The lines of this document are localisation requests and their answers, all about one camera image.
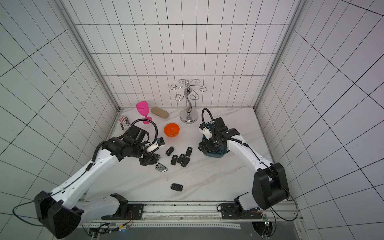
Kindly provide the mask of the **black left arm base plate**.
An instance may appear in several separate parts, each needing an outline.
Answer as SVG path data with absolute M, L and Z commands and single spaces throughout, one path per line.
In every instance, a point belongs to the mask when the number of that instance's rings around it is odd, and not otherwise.
M 102 220 L 141 220 L 144 210 L 144 204 L 123 204 L 119 207 L 117 212 L 110 216 L 101 217 Z

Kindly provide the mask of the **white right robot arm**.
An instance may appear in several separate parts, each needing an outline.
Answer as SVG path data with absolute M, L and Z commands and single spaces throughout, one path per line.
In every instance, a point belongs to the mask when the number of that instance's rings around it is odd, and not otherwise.
M 286 172 L 281 164 L 274 164 L 258 154 L 236 129 L 229 129 L 223 119 L 202 123 L 199 131 L 203 139 L 198 149 L 206 156 L 222 157 L 233 153 L 253 173 L 252 190 L 235 198 L 245 211 L 268 208 L 289 198 Z

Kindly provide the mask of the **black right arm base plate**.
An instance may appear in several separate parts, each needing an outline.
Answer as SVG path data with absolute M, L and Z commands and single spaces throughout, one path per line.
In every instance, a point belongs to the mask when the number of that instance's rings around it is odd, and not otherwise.
M 221 213 L 223 220 L 261 220 L 262 215 L 256 209 L 244 210 L 239 204 L 219 204 L 217 211 Z

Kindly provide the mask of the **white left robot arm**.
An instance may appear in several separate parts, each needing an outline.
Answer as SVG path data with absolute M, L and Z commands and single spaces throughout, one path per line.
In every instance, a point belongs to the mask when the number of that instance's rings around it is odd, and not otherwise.
M 148 135 L 147 131 L 131 125 L 121 136 L 101 142 L 91 160 L 71 178 L 52 191 L 41 191 L 35 196 L 38 221 L 57 239 L 63 239 L 79 225 L 97 218 L 132 218 L 128 200 L 120 194 L 88 203 L 79 200 L 104 173 L 126 157 L 139 159 L 145 166 L 156 163 L 160 159 L 156 151 L 165 141 L 158 135 L 152 142 L 144 141 Z

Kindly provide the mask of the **lone black flip key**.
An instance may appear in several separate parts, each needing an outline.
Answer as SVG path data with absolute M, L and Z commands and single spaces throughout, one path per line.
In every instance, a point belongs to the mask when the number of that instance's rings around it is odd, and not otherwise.
M 183 190 L 183 185 L 172 183 L 171 184 L 171 189 L 174 191 L 181 192 Z

